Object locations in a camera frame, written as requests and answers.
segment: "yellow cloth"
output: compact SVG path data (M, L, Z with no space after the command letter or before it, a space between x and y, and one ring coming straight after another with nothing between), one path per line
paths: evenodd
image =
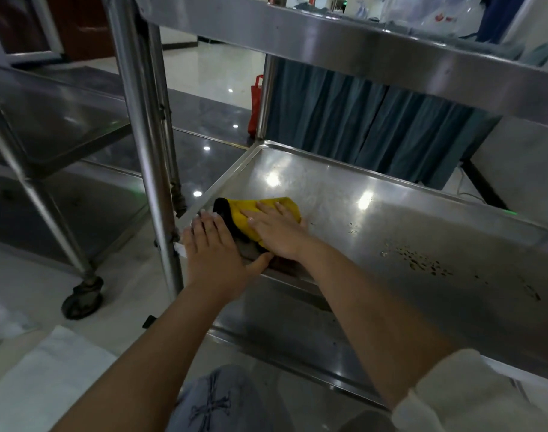
M234 224L236 225L236 227L240 230L240 232L244 233L244 235L246 235L249 239L257 242L259 246L262 246L264 248L266 248L266 246L264 246L262 239L260 239L260 236L258 236L255 230L248 225L248 218L242 215L242 212L240 212L240 210L258 212L259 209L256 207L256 201L260 201L261 203L264 203L276 209L276 206L274 205L274 203L278 202L292 213L292 216L297 222L300 222L300 220L302 219L300 216L300 210L298 208L298 205L294 203L292 199L289 197L279 197L277 199L264 199L264 200L230 200L230 199L227 199L227 200L228 200L228 205L230 206L230 213L232 214L232 220L234 221Z

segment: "hand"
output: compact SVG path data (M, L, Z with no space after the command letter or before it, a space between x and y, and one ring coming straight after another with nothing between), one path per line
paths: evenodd
M184 229L182 242L188 258L188 287L206 289L227 302L238 298L273 258L264 253L244 265L224 220L208 212L197 215L192 226Z
M292 213L275 203L276 209L257 202L260 212L242 210L248 225L256 231L268 249L278 256L297 261L308 243L315 239L308 235L304 218L298 224Z

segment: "white sleeve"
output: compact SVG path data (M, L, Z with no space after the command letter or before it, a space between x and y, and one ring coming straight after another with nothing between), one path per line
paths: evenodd
M405 432L548 432L548 418L476 350L440 361L392 413Z

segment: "person's right hand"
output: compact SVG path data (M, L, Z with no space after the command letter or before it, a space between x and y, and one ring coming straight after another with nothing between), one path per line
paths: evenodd
M308 235L304 218L297 223L288 209L278 202L275 205L276 209L257 202L256 207L260 212L241 212L248 218L248 225L260 235L268 250L286 259L299 260L307 244L314 238Z

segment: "metal pole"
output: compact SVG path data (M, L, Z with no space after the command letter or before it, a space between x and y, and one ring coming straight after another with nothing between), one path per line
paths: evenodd
M6 163L12 168L19 182L26 191L26 195L44 219L50 232L58 241L62 251L66 254L71 264L82 276L84 283L93 284L96 281L96 273L88 258L78 245L74 234L68 227L58 206L52 196L46 191L42 182L33 177L33 170L28 163L26 153L22 149L20 141L0 109L0 153Z
M181 192L180 176L178 175L178 161L176 159L176 147L172 131L172 116L170 101L168 99L168 86L166 86L166 71L164 69L160 27L156 24L148 23L148 36L148 47L150 49L150 59L152 59L157 102L162 123L162 135L164 138L164 162L170 177L172 204L177 217L181 217L186 212L186 200Z
M141 19L134 0L104 0L124 85L126 108L142 169L156 241L170 297L183 287L180 260L174 251L176 226L163 161L161 126L152 61L148 51L148 24Z
M264 61L264 79L262 80L262 91L260 93L260 112L256 124L256 140L263 141L266 138L268 116L270 115L270 102L272 101L272 88L274 86L274 74L278 58L266 55Z

